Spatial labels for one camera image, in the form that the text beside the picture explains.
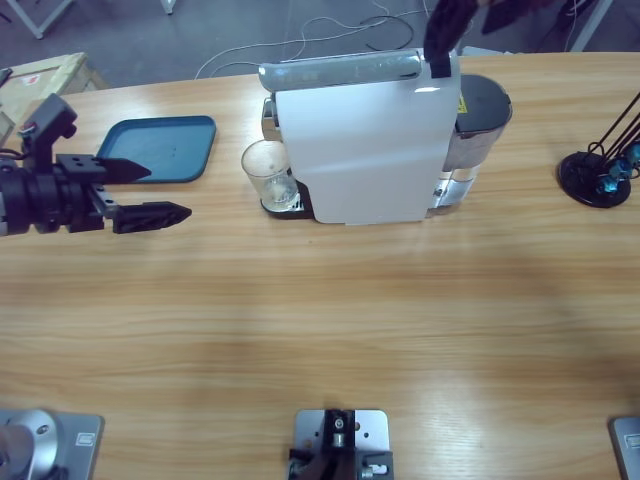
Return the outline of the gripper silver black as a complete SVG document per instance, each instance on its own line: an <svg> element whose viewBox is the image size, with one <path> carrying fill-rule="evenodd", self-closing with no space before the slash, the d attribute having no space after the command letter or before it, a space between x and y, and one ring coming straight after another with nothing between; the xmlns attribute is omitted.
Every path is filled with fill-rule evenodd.
<svg viewBox="0 0 640 480"><path fill-rule="evenodd" d="M11 157L1 159L1 234L19 235L35 228L41 234L62 227L70 233L101 230L104 214L95 205L98 185L129 184L151 174L124 158L58 154L47 171L28 168ZM113 232L128 234L169 228L189 218L190 208L172 202L119 206Z"/></svg>

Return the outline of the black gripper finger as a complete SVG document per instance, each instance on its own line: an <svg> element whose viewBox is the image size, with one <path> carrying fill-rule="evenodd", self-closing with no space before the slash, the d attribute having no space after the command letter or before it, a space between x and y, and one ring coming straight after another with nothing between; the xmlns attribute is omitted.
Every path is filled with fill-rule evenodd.
<svg viewBox="0 0 640 480"><path fill-rule="evenodd" d="M549 4L549 1L544 0L487 1L487 14L482 33L491 34L501 30Z"/></svg>
<svg viewBox="0 0 640 480"><path fill-rule="evenodd" d="M475 15L475 2L441 0L427 22L423 53L432 78L448 78L452 74L449 53L462 38Z"/></svg>

